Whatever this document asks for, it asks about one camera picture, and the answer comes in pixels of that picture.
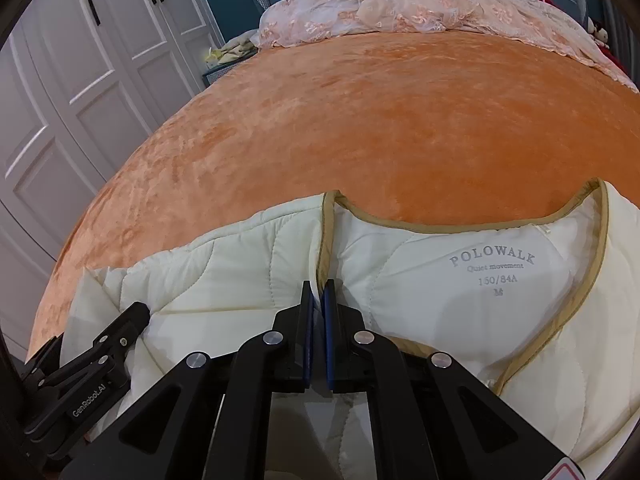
wardrobe door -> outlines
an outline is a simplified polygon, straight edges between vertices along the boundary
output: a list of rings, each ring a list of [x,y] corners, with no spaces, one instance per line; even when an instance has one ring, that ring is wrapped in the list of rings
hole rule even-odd
[[[47,94],[109,178],[159,123],[104,33],[102,12],[97,0],[33,0],[22,21]]]
[[[0,202],[57,258],[104,185],[56,113],[31,62],[18,22],[0,50]]]
[[[162,123],[200,91],[164,18],[158,0],[95,0],[98,33],[113,40],[140,93]]]
[[[0,327],[9,352],[22,360],[54,263],[0,204]]]
[[[216,48],[211,23],[199,0],[158,0],[158,9],[169,25],[191,73],[201,89],[202,74],[207,71],[204,62],[209,48]]]

red and white sticker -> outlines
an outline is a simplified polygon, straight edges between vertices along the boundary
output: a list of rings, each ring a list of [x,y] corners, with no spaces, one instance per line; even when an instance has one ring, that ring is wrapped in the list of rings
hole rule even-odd
[[[570,458],[564,457],[542,480],[584,480],[584,476]]]

tan trim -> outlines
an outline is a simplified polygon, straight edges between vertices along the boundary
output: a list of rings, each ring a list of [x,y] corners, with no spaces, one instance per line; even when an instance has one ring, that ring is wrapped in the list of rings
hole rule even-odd
[[[513,220],[507,222],[494,222],[489,224],[473,224],[473,225],[461,225],[461,226],[428,226],[421,224],[409,224],[408,222],[399,222],[392,220],[385,220],[377,218],[369,213],[357,208],[339,191],[331,191],[326,193],[324,202],[322,203],[322,242],[320,253],[318,257],[318,290],[322,290],[321,286],[324,286],[326,278],[328,276],[329,262],[331,258],[332,245],[334,241],[334,202],[339,204],[345,209],[348,209],[356,218],[370,224],[379,225],[383,227],[404,229],[414,233],[422,234],[455,234],[471,231],[486,231],[486,230],[500,230],[511,229],[516,227],[522,227],[525,225],[544,225],[551,224],[561,218],[567,216],[573,209],[578,207],[585,198],[590,194],[594,194],[594,199],[599,202],[600,205],[600,226],[598,229],[598,238],[596,251],[593,255],[593,259],[585,272],[585,275],[575,289],[574,293],[564,302],[564,305],[558,311],[558,314],[553,318],[535,337],[535,339],[511,362],[507,365],[504,372],[498,378],[497,383],[494,386],[494,392],[500,394],[504,388],[504,385],[523,367],[531,362],[542,349],[553,339],[553,337],[562,329],[562,327],[569,322],[569,320],[580,309],[580,306],[584,303],[585,298],[590,293],[593,284],[602,267],[604,260],[604,251],[607,240],[607,232],[609,230],[609,196],[607,193],[607,185],[603,180],[595,178],[588,181],[582,189],[572,197],[566,205],[561,207],[555,213],[551,213],[548,216],[542,218]],[[414,354],[417,356],[428,356],[434,349],[428,345],[409,341],[407,339],[390,337],[396,346],[403,352]]]
[[[335,197],[339,193],[337,190],[329,191],[324,194],[322,199],[322,236],[320,238],[320,250],[318,251],[318,264],[316,265],[316,285],[320,296],[322,296],[324,284],[329,278],[329,264],[331,263],[331,254],[334,248],[334,203]]]

